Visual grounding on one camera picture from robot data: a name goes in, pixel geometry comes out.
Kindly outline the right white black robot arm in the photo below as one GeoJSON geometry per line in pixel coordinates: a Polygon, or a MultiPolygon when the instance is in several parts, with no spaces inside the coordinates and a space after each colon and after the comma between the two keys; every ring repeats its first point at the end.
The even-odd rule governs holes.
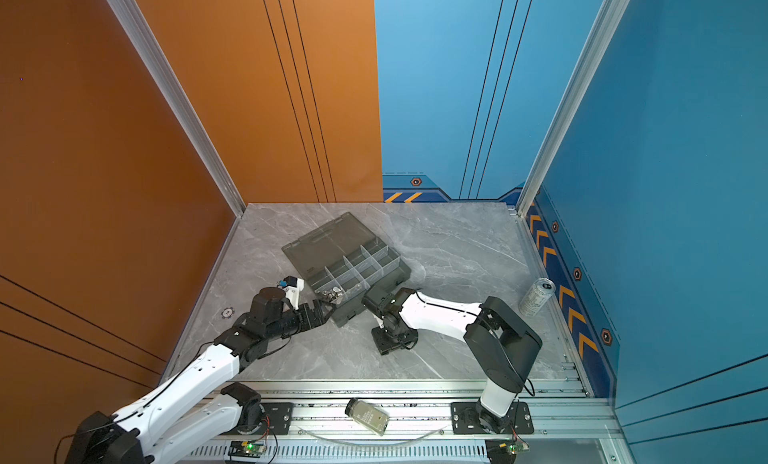
{"type": "Polygon", "coordinates": [[[526,412],[519,396],[535,395],[529,375],[543,341],[503,300],[490,296],[483,302],[460,303],[406,287],[374,287],[362,302],[379,323],[371,334],[380,354],[412,349],[421,331],[464,342],[486,376],[471,419],[489,434],[532,432],[520,421],[526,412]]]}

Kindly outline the small glass jar on rail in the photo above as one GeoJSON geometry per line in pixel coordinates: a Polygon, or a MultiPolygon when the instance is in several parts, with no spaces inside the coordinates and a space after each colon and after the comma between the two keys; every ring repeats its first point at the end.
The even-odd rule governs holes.
{"type": "Polygon", "coordinates": [[[378,436],[385,434],[390,421],[389,415],[382,409],[358,398],[348,401],[345,414],[378,436]]]}

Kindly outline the left green circuit board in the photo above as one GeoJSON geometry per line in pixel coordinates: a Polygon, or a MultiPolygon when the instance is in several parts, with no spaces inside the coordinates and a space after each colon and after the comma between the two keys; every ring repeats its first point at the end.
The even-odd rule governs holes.
{"type": "Polygon", "coordinates": [[[268,446],[257,441],[231,441],[226,453],[226,460],[260,459],[267,454],[268,446]]]}

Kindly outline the grey plastic organizer box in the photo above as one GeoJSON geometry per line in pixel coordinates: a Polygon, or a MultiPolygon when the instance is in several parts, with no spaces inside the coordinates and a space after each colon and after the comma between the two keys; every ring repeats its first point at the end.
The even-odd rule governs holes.
{"type": "Polygon", "coordinates": [[[411,276],[400,253],[352,213],[321,225],[282,247],[314,294],[339,287],[344,292],[331,319],[338,327],[366,311],[364,294],[378,284],[392,292],[411,276]]]}

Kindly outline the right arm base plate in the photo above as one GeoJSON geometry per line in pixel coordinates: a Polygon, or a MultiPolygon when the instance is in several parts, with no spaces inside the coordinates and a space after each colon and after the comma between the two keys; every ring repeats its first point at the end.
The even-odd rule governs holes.
{"type": "Polygon", "coordinates": [[[527,403],[516,400],[503,417],[483,408],[480,402],[450,404],[451,424],[456,435],[532,435],[534,424],[527,403]]]}

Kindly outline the silver drink can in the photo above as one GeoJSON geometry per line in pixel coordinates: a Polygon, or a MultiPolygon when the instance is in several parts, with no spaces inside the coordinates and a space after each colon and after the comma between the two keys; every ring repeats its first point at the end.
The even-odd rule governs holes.
{"type": "Polygon", "coordinates": [[[534,317],[554,295],[555,284],[548,278],[536,279],[519,303],[525,317],[534,317]]]}

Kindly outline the aluminium front rail frame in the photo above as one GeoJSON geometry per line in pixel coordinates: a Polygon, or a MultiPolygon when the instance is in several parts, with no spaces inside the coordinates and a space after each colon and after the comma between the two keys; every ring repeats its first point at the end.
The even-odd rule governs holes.
{"type": "Polygon", "coordinates": [[[230,381],[206,394],[165,385],[118,415],[148,428],[178,418],[149,445],[155,463],[597,462],[632,455],[608,401],[575,372],[536,379],[496,416],[473,380],[230,381]]]}

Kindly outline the right circuit board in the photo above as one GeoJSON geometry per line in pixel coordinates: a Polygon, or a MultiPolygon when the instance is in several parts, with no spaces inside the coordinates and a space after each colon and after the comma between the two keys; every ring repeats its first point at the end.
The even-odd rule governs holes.
{"type": "Polygon", "coordinates": [[[486,455],[490,464],[514,464],[517,458],[530,450],[522,440],[486,440],[486,455]]]}

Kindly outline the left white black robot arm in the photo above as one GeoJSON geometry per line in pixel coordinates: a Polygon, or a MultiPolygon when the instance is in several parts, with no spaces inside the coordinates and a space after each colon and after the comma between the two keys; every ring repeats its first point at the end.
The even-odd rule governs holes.
{"type": "Polygon", "coordinates": [[[72,435],[68,463],[176,463],[213,437],[262,421],[261,396],[234,377],[269,355],[277,339],[324,325],[332,302],[299,303],[266,287],[184,369],[111,415],[96,412],[72,435]]]}

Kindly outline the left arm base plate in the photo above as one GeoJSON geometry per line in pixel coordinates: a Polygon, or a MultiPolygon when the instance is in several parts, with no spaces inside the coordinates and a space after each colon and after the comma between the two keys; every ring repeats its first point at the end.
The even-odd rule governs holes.
{"type": "Polygon", "coordinates": [[[241,416],[232,429],[240,435],[261,436],[287,435],[290,430],[294,404],[291,402],[267,402],[250,404],[243,408],[241,416]]]}

